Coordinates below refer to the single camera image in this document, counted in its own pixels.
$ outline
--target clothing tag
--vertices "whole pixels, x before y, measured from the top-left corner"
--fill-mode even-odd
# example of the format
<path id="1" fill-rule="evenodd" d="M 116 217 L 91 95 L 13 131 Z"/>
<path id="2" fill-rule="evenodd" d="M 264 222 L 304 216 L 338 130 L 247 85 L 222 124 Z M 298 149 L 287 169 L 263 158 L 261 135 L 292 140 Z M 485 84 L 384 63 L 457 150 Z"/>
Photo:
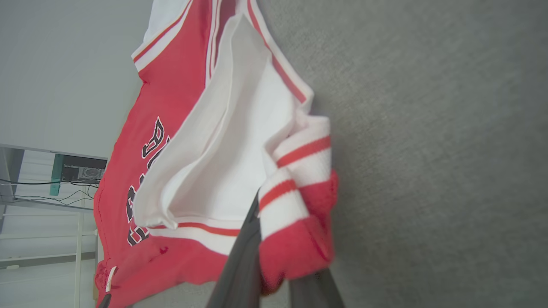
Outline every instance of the clothing tag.
<path id="1" fill-rule="evenodd" d="M 110 292 L 110 284 L 112 283 L 112 276 L 114 276 L 115 271 L 116 271 L 116 266 L 110 269 L 109 278 L 106 281 L 106 288 L 105 288 L 106 292 Z"/>

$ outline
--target red stripe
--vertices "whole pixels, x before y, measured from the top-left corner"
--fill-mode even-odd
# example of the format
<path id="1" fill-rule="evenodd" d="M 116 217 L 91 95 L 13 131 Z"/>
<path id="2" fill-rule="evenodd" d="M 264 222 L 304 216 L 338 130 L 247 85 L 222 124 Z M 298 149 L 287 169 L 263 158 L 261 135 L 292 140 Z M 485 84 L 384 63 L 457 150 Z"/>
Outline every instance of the red stripe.
<path id="1" fill-rule="evenodd" d="M 330 136 L 323 137 L 309 144 L 305 144 L 304 146 L 294 150 L 293 152 L 290 152 L 282 156 L 282 158 L 280 158 L 277 162 L 278 167 L 281 168 L 283 166 L 287 166 L 293 162 L 298 161 L 299 159 L 305 158 L 308 155 L 318 153 L 330 147 L 331 147 L 331 137 Z"/>
<path id="2" fill-rule="evenodd" d="M 185 15 L 186 10 L 189 8 L 190 2 L 191 1 L 189 1 L 186 4 L 186 7 L 182 11 L 181 16 L 179 16 L 179 18 L 177 18 L 175 22 L 169 25 L 169 27 L 167 27 L 164 31 L 162 31 L 162 33 L 160 33 L 160 35 L 158 35 L 145 49 L 143 49 L 137 56 L 135 56 L 135 58 L 133 59 L 133 63 L 141 59 L 141 57 L 144 56 L 147 53 L 147 51 L 149 51 L 169 30 L 171 30 L 171 28 L 173 28 L 179 21 L 181 21 L 182 17 Z"/>
<path id="3" fill-rule="evenodd" d="M 261 35 L 262 40 L 265 42 L 265 45 L 270 49 L 269 45 L 266 43 L 265 37 L 262 35 L 261 28 L 259 27 L 259 23 L 257 22 L 257 18 L 255 17 L 255 13 L 253 12 L 253 8 L 251 6 L 251 0 L 247 1 L 247 9 L 249 11 L 249 16 L 251 17 L 251 22 L 253 23 L 253 26 L 258 31 L 258 33 Z M 278 71 L 280 77 L 282 77 L 282 80 L 286 84 L 286 86 L 289 88 L 291 93 L 297 97 L 297 99 L 300 102 L 305 102 L 306 96 L 301 92 L 301 90 L 293 83 L 291 78 L 286 74 L 286 72 L 283 70 L 282 65 L 279 63 L 278 59 L 272 54 L 272 64 L 276 71 Z"/>
<path id="4" fill-rule="evenodd" d="M 226 236 L 238 236 L 239 229 L 222 229 L 222 228 L 215 228 L 210 227 L 205 224 L 200 223 L 180 223 L 179 228 L 200 228 L 202 230 L 205 230 L 209 233 L 218 234 L 218 235 L 226 235 Z M 165 226 L 156 226 L 156 227 L 149 227 L 149 229 L 166 229 Z"/>
<path id="5" fill-rule="evenodd" d="M 287 180 L 281 182 L 280 184 L 274 186 L 274 188 L 272 188 L 261 198 L 261 201 L 259 202 L 259 210 L 264 209 L 265 206 L 269 205 L 278 197 L 294 190 L 297 190 L 297 184 L 295 184 L 295 181 Z"/>

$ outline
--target white fabric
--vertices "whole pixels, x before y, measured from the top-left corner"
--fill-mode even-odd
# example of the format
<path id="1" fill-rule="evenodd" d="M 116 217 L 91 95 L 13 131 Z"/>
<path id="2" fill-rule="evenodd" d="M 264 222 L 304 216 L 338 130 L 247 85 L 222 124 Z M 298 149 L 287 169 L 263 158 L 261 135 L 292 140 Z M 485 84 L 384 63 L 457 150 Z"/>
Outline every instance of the white fabric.
<path id="1" fill-rule="evenodd" d="M 177 35 L 177 33 L 179 33 L 179 31 L 181 30 L 181 27 L 183 25 L 183 23 L 185 22 L 185 19 L 186 19 L 186 16 L 188 15 L 189 13 L 189 10 L 188 8 L 192 5 L 192 1 L 193 0 L 190 0 L 190 2 L 188 1 L 184 1 L 184 5 L 176 11 L 176 16 L 173 20 L 170 20 L 169 22 L 165 23 L 164 20 L 162 19 L 161 21 L 158 21 L 158 24 L 162 24 L 164 25 L 165 28 L 169 27 L 172 23 L 176 22 L 177 19 L 181 16 L 182 14 L 182 18 L 181 20 L 179 20 L 179 22 L 177 22 L 177 24 L 175 24 L 171 29 L 168 30 L 168 32 L 166 34 L 164 34 L 159 40 L 158 42 L 156 42 L 156 44 L 154 44 L 141 58 L 139 58 L 136 62 L 135 62 L 135 67 L 137 68 L 138 71 L 141 71 L 142 69 L 144 69 L 150 62 L 152 62 L 158 55 L 160 55 L 160 53 L 167 47 L 167 45 L 169 45 L 169 43 L 175 38 L 175 36 Z M 156 37 L 158 37 L 162 32 L 163 32 L 164 29 L 162 30 L 158 30 L 154 35 L 148 37 L 145 35 L 145 38 L 149 38 L 148 40 L 145 41 L 145 43 L 143 43 L 133 54 L 132 54 L 132 59 L 135 59 L 135 57 L 137 57 L 143 50 L 145 50 L 150 44 L 151 42 L 156 39 Z"/>
<path id="2" fill-rule="evenodd" d="M 149 27 L 142 42 L 150 42 L 175 22 L 188 2 L 189 0 L 154 0 L 150 12 Z"/>
<path id="3" fill-rule="evenodd" d="M 114 272 L 116 271 L 116 268 L 117 266 L 113 266 L 110 269 L 109 278 L 106 281 L 105 292 L 110 292 L 111 285 L 112 285 L 112 276 L 114 276 Z"/>
<path id="4" fill-rule="evenodd" d="M 256 1 L 250 3 L 237 0 L 211 80 L 149 170 L 133 203 L 137 225 L 168 228 L 150 229 L 153 236 L 194 239 L 222 254 L 230 252 L 236 238 L 234 232 L 223 230 L 241 227 L 259 188 L 262 201 L 280 181 L 303 187 L 329 180 L 331 172 L 331 149 L 325 139 L 329 119 L 308 115 L 312 90 L 276 46 Z M 212 15 L 218 18 L 217 12 Z M 258 30 L 251 25 L 252 17 Z M 289 80 L 282 80 L 275 70 L 272 55 Z M 292 93 L 292 85 L 300 93 Z M 322 138 L 322 146 L 308 150 L 311 142 Z M 303 149 L 306 155 L 278 167 L 284 155 Z M 260 212 L 263 239 L 309 216 L 298 189 L 277 193 L 270 194 Z"/>
<path id="5" fill-rule="evenodd" d="M 205 58 L 205 84 L 209 82 L 215 71 L 215 55 L 217 46 L 217 32 L 219 31 L 219 17 L 222 0 L 212 0 L 211 27 L 209 29 L 209 42 L 207 45 L 207 56 Z"/>
<path id="6" fill-rule="evenodd" d="M 228 21 L 210 84 L 135 197 L 139 226 L 245 218 L 267 176 L 261 149 L 273 135 L 287 136 L 295 114 L 270 57 L 247 19 Z"/>

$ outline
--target white stripe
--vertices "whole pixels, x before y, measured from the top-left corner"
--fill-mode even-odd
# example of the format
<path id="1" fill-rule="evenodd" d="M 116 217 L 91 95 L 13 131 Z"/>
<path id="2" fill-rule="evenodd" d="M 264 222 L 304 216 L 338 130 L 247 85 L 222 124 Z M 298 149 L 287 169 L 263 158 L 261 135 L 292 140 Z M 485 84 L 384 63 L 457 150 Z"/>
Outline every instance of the white stripe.
<path id="1" fill-rule="evenodd" d="M 266 239 L 308 216 L 309 212 L 299 191 L 285 193 L 261 210 L 261 237 Z"/>
<path id="2" fill-rule="evenodd" d="M 297 125 L 306 127 L 283 140 L 272 153 L 272 158 L 278 161 L 283 156 L 307 145 L 313 141 L 329 136 L 329 118 L 320 116 L 306 116 L 305 123 Z"/>
<path id="3" fill-rule="evenodd" d="M 287 168 L 283 167 L 276 170 L 274 174 L 269 176 L 266 181 L 261 185 L 261 188 L 259 189 L 259 200 L 262 200 L 265 194 L 271 191 L 278 184 L 290 179 L 291 174 L 289 173 L 289 170 Z"/>
<path id="4" fill-rule="evenodd" d="M 149 45 L 162 31 L 179 19 L 188 2 L 189 0 L 154 0 L 143 44 Z"/>
<path id="5" fill-rule="evenodd" d="M 227 236 L 209 233 L 208 231 L 196 227 L 182 227 L 175 230 L 171 229 L 149 229 L 152 236 L 166 236 L 177 238 L 193 239 L 204 245 L 209 250 L 223 255 L 230 254 L 234 246 L 235 236 Z"/>
<path id="6" fill-rule="evenodd" d="M 286 168 L 297 187 L 325 182 L 331 177 L 331 148 L 299 159 Z"/>
<path id="7" fill-rule="evenodd" d="M 200 216 L 175 217 L 174 220 L 178 224 L 198 223 L 198 224 L 203 224 L 213 228 L 228 229 L 228 230 L 240 229 L 243 225 L 243 220 L 217 220 L 217 219 L 211 219 L 211 218 L 200 217 Z"/>
<path id="8" fill-rule="evenodd" d="M 276 45 L 276 42 L 270 35 L 270 32 L 268 28 L 266 27 L 266 23 L 264 18 L 262 17 L 261 11 L 259 9 L 259 6 L 257 5 L 256 0 L 251 0 L 251 8 L 253 10 L 253 13 L 255 15 L 255 18 L 257 19 L 257 24 L 259 25 L 259 28 L 261 29 L 262 36 L 265 40 L 265 42 L 268 44 L 270 51 L 272 51 L 272 54 L 276 57 L 280 65 L 282 66 L 284 72 L 287 74 L 289 79 L 293 81 L 293 83 L 299 88 L 299 90 L 304 94 L 306 97 L 306 101 L 304 101 L 300 108 L 304 110 L 306 113 L 310 112 L 310 107 L 312 104 L 312 98 L 314 97 L 314 92 L 309 87 L 308 84 L 306 84 L 299 75 L 295 72 L 291 64 L 289 64 L 289 61 L 287 61 L 286 57 L 283 55 L 282 51 L 279 49 L 278 45 Z"/>
<path id="9" fill-rule="evenodd" d="M 181 20 L 179 20 L 179 22 L 175 26 L 169 29 L 169 31 L 166 32 L 164 36 L 160 38 L 158 42 L 154 44 L 154 46 L 152 46 L 152 48 L 150 48 L 139 60 L 137 60 L 137 62 L 135 62 L 135 67 L 137 67 L 138 71 L 141 71 L 150 62 L 156 59 L 156 57 L 159 56 L 162 51 L 164 51 L 167 45 L 171 43 L 171 41 L 175 38 L 175 36 L 177 36 L 177 33 L 179 33 L 183 23 L 185 22 L 186 16 L 189 14 L 190 8 L 192 6 L 192 1 L 193 0 L 191 0 L 190 3 L 188 4 L 187 10 L 185 11 L 185 14 L 181 18 Z M 145 45 L 145 44 L 141 45 L 141 47 L 139 47 L 139 49 L 137 49 L 132 54 L 132 59 L 135 59 L 135 57 L 139 55 L 139 53 L 141 53 L 141 51 L 143 51 L 147 46 L 148 45 Z"/>
<path id="10" fill-rule="evenodd" d="M 116 266 L 113 266 L 110 269 L 109 278 L 106 281 L 106 287 L 105 287 L 106 292 L 110 292 L 110 286 L 112 284 L 112 276 L 114 276 L 114 271 L 116 271 Z"/>
<path id="11" fill-rule="evenodd" d="M 139 226 L 164 225 L 176 229 L 175 216 L 186 214 L 219 220 L 243 219 L 256 189 L 264 181 L 258 150 L 260 140 L 267 137 L 264 132 L 268 130 L 261 127 L 257 137 L 252 134 L 252 138 L 248 138 L 238 134 L 239 128 L 241 125 L 254 126 L 254 121 L 246 122 L 253 118 L 250 115 L 254 115 L 248 112 L 258 112 L 260 118 L 268 119 L 268 123 L 259 124 L 277 131 L 291 113 L 263 114 L 262 105 L 255 108 L 254 92 L 250 92 L 249 87 L 254 85 L 252 81 L 262 80 L 270 54 L 251 24 L 241 16 L 232 17 L 225 31 L 228 32 L 221 38 L 215 75 L 136 193 L 134 219 Z M 292 97 L 286 90 L 271 95 L 269 99 L 278 104 L 291 103 L 285 102 L 284 96 Z M 254 108 L 242 109 L 242 104 Z M 242 146 L 234 147 L 234 142 L 242 143 Z M 256 152 L 247 151 L 251 158 L 244 159 L 247 156 L 239 152 L 248 145 L 255 145 Z M 230 151 L 236 149 L 231 154 L 233 158 L 220 154 L 223 147 Z M 243 167 L 233 168 L 235 162 Z M 213 186 L 207 185 L 208 181 L 213 181 Z"/>
<path id="12" fill-rule="evenodd" d="M 210 54 L 212 53 L 212 48 L 213 48 L 213 41 L 215 40 L 214 38 L 214 35 L 215 35 L 215 28 L 216 28 L 216 23 L 215 21 L 217 20 L 217 4 L 220 2 L 221 0 L 212 0 L 212 3 L 211 3 L 211 20 L 210 20 L 210 25 L 209 25 L 209 40 L 208 40 L 208 44 L 207 44 L 207 52 L 205 54 L 205 84 L 207 85 L 209 80 L 211 79 L 211 75 L 209 74 L 209 68 L 210 68 L 210 61 L 209 59 L 211 58 L 210 57 Z"/>
<path id="13" fill-rule="evenodd" d="M 158 17 L 154 17 L 152 16 L 153 14 L 154 15 L 158 15 L 158 16 L 161 16 L 163 14 L 161 14 L 161 12 L 163 12 L 164 10 L 166 10 L 166 8 L 164 7 L 163 5 L 164 3 L 162 2 L 157 2 L 157 1 L 154 1 L 153 4 L 152 4 L 152 9 L 154 10 L 153 12 L 151 12 L 151 18 L 158 18 Z M 190 9 L 190 6 L 192 3 L 190 3 L 189 5 L 188 4 L 188 1 L 186 1 L 184 3 L 184 5 L 181 5 L 180 6 L 180 9 L 179 9 L 179 12 L 177 13 L 170 13 L 170 14 L 173 14 L 175 16 L 175 18 L 172 18 L 171 21 L 169 22 L 164 22 L 163 23 L 163 26 L 162 27 L 157 27 L 158 29 L 155 30 L 155 33 L 154 35 L 152 36 L 149 36 L 147 40 L 143 40 L 143 44 L 141 44 L 136 51 L 134 51 L 132 53 L 132 59 L 135 59 L 135 57 L 141 53 L 141 51 L 145 50 L 152 41 L 154 41 L 158 36 L 160 36 L 160 34 L 162 32 L 164 32 L 165 29 L 167 29 L 170 25 L 172 25 L 176 20 L 179 19 L 179 17 L 181 17 L 181 14 L 185 11 L 185 8 L 189 8 Z M 147 29 L 147 32 L 150 30 L 150 22 L 151 20 L 149 20 L 149 28 Z"/>
<path id="14" fill-rule="evenodd" d="M 211 56 L 209 61 L 209 67 L 211 68 L 211 74 L 215 71 L 215 57 L 217 56 L 217 34 L 219 33 L 219 27 L 220 27 L 220 16 L 221 16 L 221 1 L 218 0 L 219 3 L 217 4 L 216 9 L 216 22 L 215 22 L 215 32 L 213 33 L 213 39 L 212 39 L 212 49 L 211 49 Z"/>

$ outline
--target black cable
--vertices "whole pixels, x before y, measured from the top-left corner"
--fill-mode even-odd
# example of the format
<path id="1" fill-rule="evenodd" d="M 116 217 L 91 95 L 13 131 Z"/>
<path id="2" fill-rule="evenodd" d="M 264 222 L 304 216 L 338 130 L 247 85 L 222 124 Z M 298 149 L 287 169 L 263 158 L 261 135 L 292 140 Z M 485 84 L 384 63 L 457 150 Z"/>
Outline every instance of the black cable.
<path id="1" fill-rule="evenodd" d="M 85 184 L 85 183 L 78 183 L 78 182 L 70 182 L 70 184 L 74 186 L 90 186 L 90 187 L 99 188 L 97 186 L 93 186 L 93 184 Z"/>
<path id="2" fill-rule="evenodd" d="M 70 181 L 41 182 L 41 183 L 25 183 L 25 182 L 13 182 L 13 181 L 8 181 L 8 180 L 4 180 L 4 179 L 0 179 L 0 181 L 2 181 L 2 182 L 7 182 L 7 183 L 11 183 L 11 184 L 19 184 L 19 185 L 45 185 L 45 184 L 70 183 Z"/>
<path id="3" fill-rule="evenodd" d="M 90 196 L 88 193 L 86 193 L 85 191 L 83 190 L 77 190 L 75 191 L 74 193 L 72 193 L 70 196 L 66 197 L 66 198 L 63 198 L 63 199 L 56 199 L 56 198 L 49 198 L 49 197 L 42 197 L 42 196 L 21 196 L 21 195 L 9 195 L 9 196 L 4 196 L 4 195 L 0 195 L 2 197 L 24 197 L 24 198 L 43 198 L 43 199 L 29 199 L 29 200 L 21 200 L 21 201 L 14 201 L 14 202 L 10 202 L 10 203 L 17 203 L 17 202 L 23 202 L 23 201 L 39 201 L 39 200 L 55 200 L 55 201 L 58 201 L 62 204 L 65 204 L 63 202 L 63 200 L 66 200 L 72 196 L 74 196 L 75 194 L 77 194 L 78 192 L 83 192 L 85 195 L 87 195 L 88 197 L 90 197 L 91 199 L 88 199 L 88 198 L 84 198 L 84 199 L 87 199 L 87 200 L 93 200 L 93 197 Z"/>
<path id="4" fill-rule="evenodd" d="M 45 200 L 45 199 L 25 199 L 25 200 L 19 200 L 19 201 L 2 201 L 2 202 L 5 202 L 5 203 L 18 203 L 18 202 L 25 202 L 25 201 L 42 201 L 42 200 Z M 64 203 L 64 202 L 61 202 L 59 200 L 59 202 L 61 202 L 61 204 L 63 204 L 64 206 L 69 206 L 70 204 L 73 204 L 73 203 L 76 203 L 78 201 L 82 201 L 82 200 L 91 200 L 93 201 L 93 199 L 90 199 L 90 198 L 81 198 L 81 199 L 78 199 L 76 201 L 73 201 L 71 203 Z"/>

